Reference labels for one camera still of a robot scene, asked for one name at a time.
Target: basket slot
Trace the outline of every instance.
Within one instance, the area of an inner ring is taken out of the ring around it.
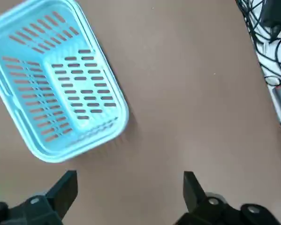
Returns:
[[[93,81],[101,81],[101,80],[103,80],[104,78],[103,78],[102,76],[92,76],[91,79],[92,79]]]
[[[40,105],[41,102],[39,102],[39,101],[36,101],[36,102],[26,102],[25,104],[26,104],[27,106],[31,106],[31,105]]]
[[[44,26],[45,28],[47,28],[48,30],[51,30],[51,29],[52,29],[52,28],[51,28],[49,25],[47,25],[47,23],[44,22],[43,20],[38,19],[37,22],[40,23],[40,24],[41,24],[42,26]]]
[[[37,108],[37,109],[31,109],[30,113],[39,113],[39,112],[43,112],[44,109],[43,108]]]
[[[63,67],[63,64],[52,64],[53,68],[60,68]]]
[[[51,96],[55,96],[54,93],[48,93],[48,94],[43,94],[44,97],[51,97]]]
[[[106,107],[115,107],[116,103],[104,103],[104,106],[106,106]]]
[[[72,38],[72,37],[73,37],[73,36],[72,36],[70,33],[68,33],[66,30],[64,30],[63,33],[64,33],[67,37],[69,37],[69,38]]]
[[[38,75],[38,74],[34,74],[33,77],[46,79],[46,76],[44,76],[44,75]]]
[[[76,76],[75,77],[75,81],[86,81],[86,77],[85,76]]]
[[[52,43],[52,42],[49,42],[49,41],[45,41],[46,44],[48,44],[49,46],[55,48],[56,46]]]
[[[53,106],[50,106],[50,109],[60,109],[60,105],[53,105]]]
[[[84,110],[84,109],[76,109],[76,110],[74,110],[74,112],[75,113],[85,113],[86,110]]]
[[[20,76],[20,77],[26,77],[27,76],[26,74],[16,73],[16,72],[10,72],[10,74],[13,75],[13,76]]]
[[[81,59],[82,60],[94,60],[94,57],[93,56],[83,56]]]
[[[68,100],[80,100],[80,97],[68,97]]]
[[[35,33],[34,31],[30,30],[29,28],[23,27],[23,30],[28,32],[29,34],[31,34],[34,37],[39,37],[39,35],[37,33]]]
[[[50,87],[39,88],[40,90],[52,90]]]
[[[32,87],[20,87],[18,88],[19,91],[33,91],[34,89]]]
[[[63,120],[66,120],[66,117],[65,117],[65,116],[56,119],[56,121],[58,121],[58,122],[59,122],[59,121],[63,121]]]
[[[9,68],[9,69],[19,69],[19,70],[23,70],[23,67],[21,67],[21,66],[16,66],[16,65],[9,65],[9,64],[7,64],[6,67]]]
[[[84,53],[91,53],[91,50],[89,50],[89,49],[82,49],[82,50],[79,50],[79,53],[80,54],[84,54]]]
[[[61,23],[65,23],[65,19],[60,14],[54,11],[53,15],[56,16]]]
[[[82,94],[91,94],[91,93],[93,93],[93,90],[81,90],[81,93]]]
[[[59,81],[69,81],[70,78],[69,77],[58,77]]]
[[[14,41],[17,41],[18,43],[22,44],[22,45],[26,45],[26,43],[24,41],[22,41],[21,39],[13,36],[13,35],[10,35],[9,36],[10,39],[14,40]]]
[[[27,63],[28,63],[29,65],[32,65],[32,66],[38,66],[38,67],[40,67],[40,64],[37,63],[37,62],[28,61]]]
[[[103,96],[101,97],[102,100],[113,100],[112,96]]]
[[[38,49],[38,48],[33,47],[32,49],[33,49],[34,51],[38,52],[38,53],[41,53],[41,54],[43,54],[43,53],[44,53],[43,51],[41,51],[41,50],[40,50],[40,49]]]
[[[70,104],[72,107],[82,107],[83,104],[82,103],[72,103]]]
[[[5,57],[5,56],[2,59],[9,62],[20,62],[18,59]]]
[[[76,57],[75,56],[65,57],[65,60],[76,60]]]
[[[94,86],[95,87],[106,87],[107,84],[106,83],[95,83]]]
[[[96,100],[97,98],[94,96],[86,96],[84,97],[85,100]]]
[[[47,121],[47,122],[44,122],[44,123],[39,123],[39,124],[37,124],[37,127],[43,128],[43,127],[48,126],[48,125],[50,125],[50,124],[51,124],[51,122],[50,122],[50,121]]]
[[[63,88],[68,88],[68,87],[72,88],[73,84],[72,83],[63,83],[63,84],[61,84],[61,87],[63,87]]]
[[[22,95],[23,98],[37,98],[37,95]]]
[[[42,131],[41,134],[42,134],[42,135],[46,135],[46,134],[51,133],[51,132],[54,132],[54,131],[55,131],[54,128],[50,128],[50,129],[47,129],[47,130]]]
[[[69,128],[69,129],[67,129],[67,130],[64,130],[63,131],[63,134],[67,134],[68,132],[70,132],[70,131],[72,131],[73,129],[72,128]]]
[[[80,67],[79,63],[70,63],[68,64],[68,67]]]
[[[43,119],[45,119],[45,118],[47,118],[48,116],[47,115],[41,115],[41,116],[36,116],[36,117],[34,117],[33,119],[34,120],[43,120]]]
[[[58,135],[50,136],[50,137],[46,138],[46,142],[50,142],[50,141],[52,141],[52,140],[54,140],[56,138],[58,138]]]
[[[66,70],[56,70],[55,74],[66,74]]]
[[[46,33],[43,29],[41,29],[39,26],[37,26],[37,25],[34,24],[34,23],[31,23],[30,26],[31,26],[32,28],[38,30],[40,33],[43,33],[43,34]]]
[[[65,94],[75,94],[76,90],[66,90],[64,91]]]
[[[99,94],[108,94],[108,93],[110,93],[110,91],[109,90],[98,90],[98,93]]]
[[[89,116],[78,116],[78,120],[88,120]]]
[[[58,41],[57,39],[55,39],[54,37],[51,37],[51,40],[54,41],[54,42],[56,42],[56,43],[59,44],[59,45],[61,44],[61,42]]]
[[[60,125],[60,128],[64,128],[64,127],[67,127],[69,125],[69,123],[63,123]]]
[[[37,82],[37,84],[48,84],[47,81],[36,81],[36,82]]]
[[[16,32],[17,35],[23,37],[24,39],[27,39],[28,41],[32,41],[32,38],[30,38],[29,36],[25,35],[24,33],[22,32]]]
[[[39,69],[39,68],[30,68],[30,71],[33,71],[33,72],[43,72],[42,69]]]
[[[27,83],[30,83],[30,81],[27,81],[27,80],[15,80],[14,82],[15,82],[15,83],[20,83],[20,84],[27,84]]]
[[[71,73],[72,74],[82,74],[83,71],[82,70],[72,70]]]
[[[98,69],[95,69],[95,70],[88,70],[88,73],[89,74],[99,74],[101,71],[98,70]]]
[[[101,110],[101,109],[92,109],[92,110],[90,110],[90,112],[91,113],[102,113],[103,110]]]
[[[88,103],[87,106],[90,106],[90,107],[99,107],[99,103]]]
[[[50,50],[50,48],[46,47],[46,46],[43,45],[43,44],[39,44],[38,46],[41,47],[41,48],[43,48],[43,49],[45,49],[45,50]]]
[[[50,100],[47,100],[46,102],[47,103],[53,103],[53,102],[57,102],[57,100],[56,99],[50,99]]]
[[[58,27],[57,22],[50,16],[46,15],[45,18],[54,26]]]
[[[64,36],[62,36],[61,34],[57,34],[57,36],[58,36],[58,38],[60,38],[62,41],[67,41],[67,39],[66,39]]]
[[[76,31],[73,27],[69,27],[69,29],[70,29],[75,35],[79,35],[79,32]]]
[[[86,67],[97,67],[97,63],[85,63]]]
[[[57,112],[54,112],[54,113],[53,113],[54,116],[60,115],[60,114],[63,114],[63,111],[57,111]]]

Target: tabletop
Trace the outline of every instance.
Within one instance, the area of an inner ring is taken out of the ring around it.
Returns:
[[[20,0],[0,0],[0,14]],[[32,156],[0,99],[0,200],[11,206],[77,169],[64,218],[173,224],[184,170],[234,207],[281,221],[281,129],[241,13],[226,0],[80,0],[130,109],[122,135],[62,164]]]

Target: light blue plastic basket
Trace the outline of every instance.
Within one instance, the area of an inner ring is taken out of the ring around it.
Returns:
[[[52,163],[115,138],[129,116],[73,0],[30,0],[0,16],[0,96],[31,152]]]

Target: screw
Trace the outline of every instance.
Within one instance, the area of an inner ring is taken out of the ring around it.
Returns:
[[[219,200],[217,200],[216,198],[211,198],[211,199],[209,199],[209,203],[212,204],[212,205],[218,205]]]
[[[33,198],[33,199],[30,201],[31,204],[35,204],[35,203],[37,203],[37,202],[39,202],[39,198]]]
[[[259,213],[260,210],[258,208],[256,208],[255,206],[249,206],[248,207],[248,210],[251,212],[251,213]]]

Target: black power adapter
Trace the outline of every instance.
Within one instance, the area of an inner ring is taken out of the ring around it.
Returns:
[[[281,0],[265,0],[262,9],[261,24],[281,30]]]

